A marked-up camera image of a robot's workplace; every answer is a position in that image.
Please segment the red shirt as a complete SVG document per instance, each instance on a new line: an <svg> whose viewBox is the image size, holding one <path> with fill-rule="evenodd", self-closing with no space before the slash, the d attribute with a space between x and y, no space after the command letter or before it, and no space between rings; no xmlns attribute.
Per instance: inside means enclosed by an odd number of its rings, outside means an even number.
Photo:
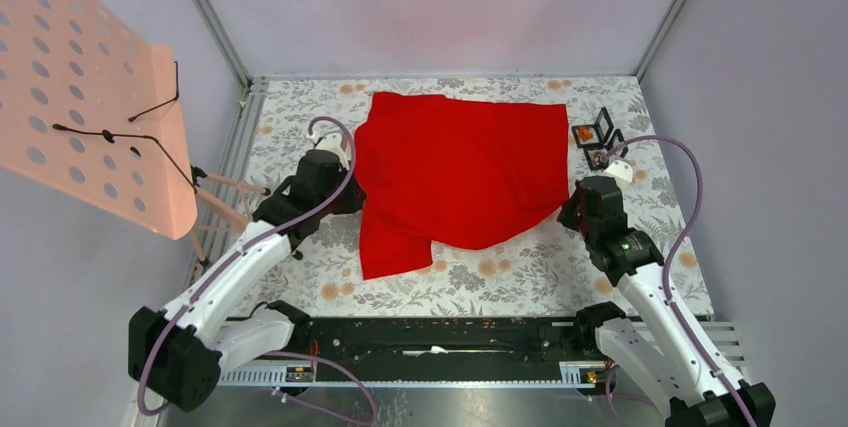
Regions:
<svg viewBox="0 0 848 427"><path fill-rule="evenodd" d="M562 103L375 93L354 134L364 278L428 267L433 243L482 250L542 222L570 195L569 133Z"/></svg>

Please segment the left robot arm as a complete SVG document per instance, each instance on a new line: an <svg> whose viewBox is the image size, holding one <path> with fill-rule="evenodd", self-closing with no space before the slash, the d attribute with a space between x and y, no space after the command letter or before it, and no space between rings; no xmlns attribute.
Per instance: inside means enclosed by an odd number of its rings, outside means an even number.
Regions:
<svg viewBox="0 0 848 427"><path fill-rule="evenodd" d="M259 204L240 237L200 279L153 310L139 308L128 324L128 373L137 381L139 412L155 416L170 406L191 411L219 377L248 361L280 351L296 358L309 348L307 327L277 310L228 327L226 319L252 286L290 257L329 214L359 203L355 153L313 148L296 171Z"/></svg>

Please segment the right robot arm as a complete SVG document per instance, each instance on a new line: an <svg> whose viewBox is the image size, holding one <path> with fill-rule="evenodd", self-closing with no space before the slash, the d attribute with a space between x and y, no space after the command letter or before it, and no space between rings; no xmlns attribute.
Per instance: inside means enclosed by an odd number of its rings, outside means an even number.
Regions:
<svg viewBox="0 0 848 427"><path fill-rule="evenodd" d="M622 191L608 176L577 181L558 216L580 234L592 264L636 309L645 339L613 302L579 311L573 333L583 357L613 360L667 426L768 426L776 399L749 383L689 310L651 238L628 224Z"/></svg>

